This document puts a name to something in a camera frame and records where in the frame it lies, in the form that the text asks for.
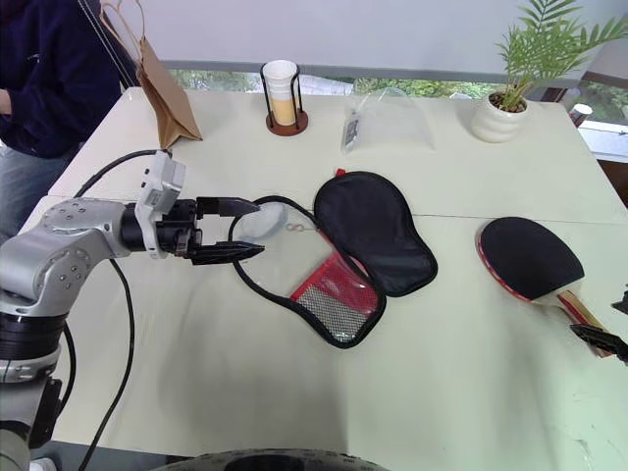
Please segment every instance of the red mesh pocket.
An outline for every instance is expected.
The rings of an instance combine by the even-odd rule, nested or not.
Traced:
[[[341,342],[355,339],[377,311],[378,295],[334,252],[290,296]]]

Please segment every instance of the white plant pot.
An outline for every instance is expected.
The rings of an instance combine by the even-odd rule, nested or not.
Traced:
[[[473,117],[471,131],[486,142],[506,142],[519,133],[529,114],[527,102],[524,111],[508,113],[493,106],[487,95]]]

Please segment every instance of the paper bag handle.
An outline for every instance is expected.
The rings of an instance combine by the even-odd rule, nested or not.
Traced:
[[[118,33],[113,29],[113,27],[109,24],[109,22],[105,18],[105,9],[109,7],[111,10],[113,10],[115,14],[118,16],[118,18],[120,19],[120,21],[122,22],[123,27],[127,30],[127,34],[131,38],[133,47],[135,48],[135,52],[137,53],[137,56],[136,56],[137,60],[141,61],[141,46],[139,44],[140,39],[137,39],[137,36],[133,33],[131,26],[129,26],[129,24],[125,20],[125,17],[123,17],[122,12],[120,11],[123,1],[124,0],[118,0],[118,3],[116,5],[114,5],[111,2],[102,2],[101,8],[100,8],[100,15],[99,15],[100,22],[109,30],[109,32],[111,32],[111,34],[122,45],[122,47],[125,48],[125,50],[129,53],[129,55],[131,57],[135,57],[132,54],[132,52],[128,49],[124,41],[120,38]],[[144,9],[142,8],[139,0],[134,0],[134,1],[135,1],[135,5],[139,7],[139,13],[141,14],[141,37],[140,38],[143,38],[146,32],[146,18],[144,17]]]

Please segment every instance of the white paper cup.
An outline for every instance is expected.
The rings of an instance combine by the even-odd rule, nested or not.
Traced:
[[[285,60],[272,61],[264,66],[262,74],[268,87],[275,121],[282,126],[293,125],[296,116],[292,106],[290,83],[296,74],[296,64]],[[298,101],[296,90],[294,99]]]

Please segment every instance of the black cable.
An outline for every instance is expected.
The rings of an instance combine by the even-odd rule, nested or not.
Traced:
[[[85,182],[85,184],[80,188],[77,194],[75,194],[75,198],[80,198],[81,196],[83,196],[85,192],[92,188],[96,182],[102,179],[107,172],[118,167],[120,164],[124,164],[128,160],[134,159],[135,157],[140,157],[142,155],[153,155],[159,150],[160,149],[138,150],[136,152],[132,152],[131,154],[127,154],[124,157],[120,157],[119,159],[114,160],[112,163],[100,169],[98,173],[92,175],[91,178],[87,182]]]
[[[66,339],[66,344],[68,345],[68,354],[70,355],[70,376],[68,378],[66,391],[61,399],[61,406],[59,407],[59,413],[57,416],[61,415],[63,409],[66,408],[66,404],[68,403],[68,399],[70,399],[70,394],[72,393],[72,388],[75,385],[75,379],[77,377],[77,351],[75,349],[75,341],[72,338],[72,333],[70,332],[70,327],[68,327],[68,322],[66,322],[66,325],[63,327],[63,335]]]
[[[77,194],[75,194],[75,198],[82,197],[90,188],[92,188],[96,184],[96,182],[102,179],[103,176],[107,172],[118,167],[120,164],[123,164],[129,161],[130,159],[134,159],[135,157],[140,157],[143,155],[154,155],[155,152],[157,151],[158,149],[138,150],[136,152],[132,152],[123,157],[120,157],[119,159],[114,160],[110,164],[100,169],[100,171],[98,171],[96,174],[92,175],[91,178],[87,182],[85,182],[85,184],[78,190]],[[131,375],[131,367],[133,364],[133,353],[135,350],[135,314],[133,311],[133,302],[131,299],[131,289],[129,287],[129,282],[127,281],[127,277],[125,277],[125,274],[123,273],[118,263],[115,260],[111,260],[111,259],[109,260],[109,262],[111,263],[111,266],[114,268],[114,270],[118,274],[118,277],[120,278],[120,281],[122,282],[122,285],[125,289],[125,298],[127,300],[127,310],[129,312],[129,354],[127,356],[127,367],[125,368],[125,374],[123,376],[122,381],[120,382],[120,385],[118,386],[118,391],[116,392],[116,396],[114,397],[114,400],[111,402],[111,405],[109,406],[109,409],[105,413],[105,416],[103,417],[102,421],[100,422],[100,426],[98,427],[98,430],[96,431],[96,434],[94,435],[94,438],[92,439],[91,444],[89,445],[89,448],[87,449],[87,453],[85,454],[85,457],[83,458],[82,463],[80,464],[80,467],[78,468],[78,471],[84,471],[84,469],[89,464],[91,455],[96,450],[96,447],[98,446],[98,442],[100,441],[100,437],[102,436],[102,433],[105,431],[105,427],[107,427],[107,423],[109,422],[111,415],[114,413],[114,410],[116,409],[116,406],[118,405],[118,402],[120,402],[122,394],[125,392],[125,388],[127,387],[127,382],[129,381],[129,376]],[[70,395],[72,394],[72,389],[73,389],[75,378],[77,375],[77,353],[75,350],[75,343],[72,338],[72,334],[70,332],[70,327],[68,327],[68,324],[64,326],[64,337],[66,339],[66,343],[68,344],[68,352],[70,355],[70,377],[68,379],[68,386],[66,387],[66,391],[61,400],[61,407],[59,410],[59,414],[61,414],[61,411],[64,409],[64,407],[68,403],[68,399],[70,399]]]
[[[110,164],[100,169],[100,171],[98,171],[96,174],[92,175],[91,178],[87,182],[85,182],[85,184],[80,188],[77,194],[75,194],[75,198],[80,198],[81,196],[83,196],[90,188],[92,188],[96,184],[96,182],[102,179],[107,172],[118,167],[120,164],[123,164],[130,159],[134,159],[135,157],[141,157],[143,155],[154,155],[155,152],[157,152],[157,149],[138,150],[136,152],[132,152],[131,154],[124,155],[119,159],[114,160]],[[66,324],[66,326],[64,327],[63,333],[66,339],[66,344],[68,346],[68,354],[70,355],[70,377],[68,378],[66,391],[64,392],[63,398],[61,399],[61,407],[59,408],[58,416],[61,415],[61,412],[63,411],[66,404],[68,403],[68,400],[70,399],[70,395],[72,394],[72,389],[75,384],[75,378],[77,376],[77,352],[68,324]]]
[[[111,414],[114,413],[114,409],[118,405],[118,402],[120,401],[120,398],[122,397],[122,394],[125,391],[125,387],[127,386],[127,381],[129,380],[129,376],[131,375],[131,366],[133,364],[133,351],[135,349],[135,319],[134,319],[134,313],[133,313],[133,303],[131,300],[131,289],[129,288],[129,282],[127,281],[127,278],[125,277],[125,274],[122,272],[120,266],[118,266],[118,263],[116,263],[115,260],[109,260],[109,262],[114,267],[114,270],[116,270],[116,273],[120,277],[120,281],[125,287],[125,296],[127,298],[127,308],[129,309],[129,356],[127,357],[127,368],[125,369],[125,376],[123,377],[122,382],[120,383],[120,386],[118,387],[118,392],[116,392],[116,397],[114,397],[114,400],[109,406],[109,410],[107,410],[107,413],[103,417],[102,422],[100,423],[100,426],[98,427],[98,431],[96,432],[96,435],[94,435],[94,438],[91,441],[89,448],[87,449],[85,458],[82,459],[82,463],[78,467],[78,471],[84,471],[84,469],[87,467],[87,464],[89,463],[89,459],[91,459],[91,455],[96,450],[96,446],[98,445],[100,436],[104,432],[105,427],[107,426],[107,422],[109,422],[109,418],[111,417]]]

